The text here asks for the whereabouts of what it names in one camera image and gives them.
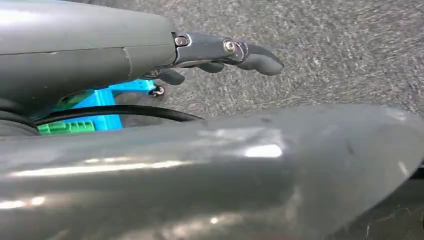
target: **blue plastic part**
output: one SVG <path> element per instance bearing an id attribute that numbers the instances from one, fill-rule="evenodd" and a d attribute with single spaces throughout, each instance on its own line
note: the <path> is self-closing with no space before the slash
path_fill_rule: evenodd
<path id="1" fill-rule="evenodd" d="M 115 105 L 114 92 L 143 92 L 148 93 L 156 88 L 153 80 L 137 79 L 131 82 L 125 82 L 116 85 L 110 85 L 107 88 L 94 90 L 93 93 L 83 101 L 79 102 L 73 108 L 84 108 L 94 106 L 109 106 Z M 119 115 L 100 115 L 78 117 L 65 120 L 67 123 L 73 122 L 88 122 L 94 123 L 96 131 L 108 131 L 122 129 L 123 125 Z"/>
<path id="2" fill-rule="evenodd" d="M 117 92 L 145 92 L 148 93 L 156 88 L 155 83 L 152 80 L 141 80 L 137 79 L 130 82 L 124 82 L 121 84 L 110 85 L 108 89 Z"/>

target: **green connector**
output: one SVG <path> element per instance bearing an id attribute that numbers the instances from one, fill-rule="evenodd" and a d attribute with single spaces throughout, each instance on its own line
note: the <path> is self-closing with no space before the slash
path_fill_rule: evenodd
<path id="1" fill-rule="evenodd" d="M 94 123 L 91 121 L 79 122 L 54 122 L 38 126 L 38 131 L 43 136 L 59 134 L 79 134 L 95 132 Z"/>

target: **robotic hand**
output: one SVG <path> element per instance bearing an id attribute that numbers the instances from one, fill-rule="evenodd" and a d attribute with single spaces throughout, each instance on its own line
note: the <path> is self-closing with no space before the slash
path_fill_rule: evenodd
<path id="1" fill-rule="evenodd" d="M 176 59 L 170 68 L 198 67 L 212 74 L 222 71 L 225 64 L 228 64 L 273 76 L 279 74 L 284 67 L 283 62 L 272 52 L 255 44 L 198 32 L 175 32 L 172 35 Z M 143 78 L 161 79 L 170 85 L 180 85 L 185 80 L 182 75 L 169 68 L 155 69 Z"/>
<path id="2" fill-rule="evenodd" d="M 10 113 L 37 119 L 64 97 L 137 78 L 181 84 L 172 68 L 216 73 L 227 64 L 265 75 L 283 68 L 253 44 L 179 32 L 154 14 L 75 2 L 0 1 L 0 33 L 0 120 Z"/>

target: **robotic finger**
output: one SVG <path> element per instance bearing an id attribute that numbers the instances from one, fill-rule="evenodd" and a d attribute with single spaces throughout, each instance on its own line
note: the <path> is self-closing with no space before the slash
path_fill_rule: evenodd
<path id="1" fill-rule="evenodd" d="M 284 67 L 271 51 L 255 44 L 197 32 L 177 32 L 174 36 L 176 59 L 173 68 L 195 66 L 208 73 L 218 73 L 228 64 L 273 76 Z"/>

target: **gray carpet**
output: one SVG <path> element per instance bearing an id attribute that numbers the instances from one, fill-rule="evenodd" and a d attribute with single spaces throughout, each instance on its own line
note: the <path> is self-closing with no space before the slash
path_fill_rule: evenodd
<path id="1" fill-rule="evenodd" d="M 182 31 L 218 33 L 268 47 L 283 73 L 185 69 L 187 81 L 144 104 L 202 117 L 323 103 L 379 104 L 424 116 L 422 0 L 79 0 L 169 17 Z M 126 126 L 157 123 L 126 117 Z"/>

